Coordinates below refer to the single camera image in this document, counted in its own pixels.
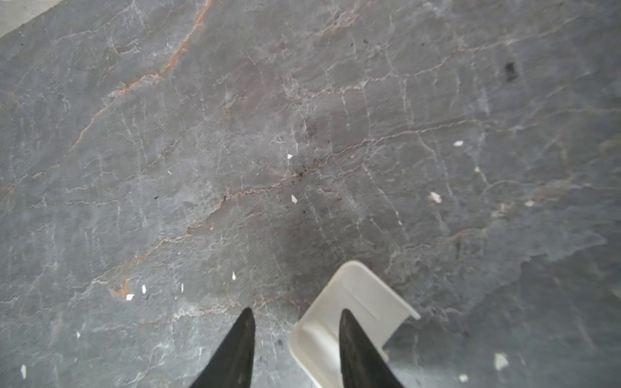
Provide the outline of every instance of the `white fragment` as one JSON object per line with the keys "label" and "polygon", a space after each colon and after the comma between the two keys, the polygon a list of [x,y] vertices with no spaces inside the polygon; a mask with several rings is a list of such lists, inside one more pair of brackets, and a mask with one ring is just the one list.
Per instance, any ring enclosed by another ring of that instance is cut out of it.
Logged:
{"label": "white fragment", "polygon": [[497,371],[501,371],[507,366],[509,366],[507,355],[504,353],[494,353],[494,368],[496,368]]}
{"label": "white fragment", "polygon": [[440,197],[440,195],[437,192],[431,192],[429,194],[429,198],[431,198],[434,202],[436,202],[437,204],[441,204],[442,203],[442,197]]}

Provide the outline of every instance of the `white plastic dustpan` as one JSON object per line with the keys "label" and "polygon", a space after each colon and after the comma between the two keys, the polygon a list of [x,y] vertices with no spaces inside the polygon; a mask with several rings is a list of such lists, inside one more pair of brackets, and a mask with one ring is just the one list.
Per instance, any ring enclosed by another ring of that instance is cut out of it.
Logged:
{"label": "white plastic dustpan", "polygon": [[419,313],[359,261],[332,276],[289,337],[293,358],[319,388],[342,388],[338,324],[349,309],[378,352],[407,317]]}

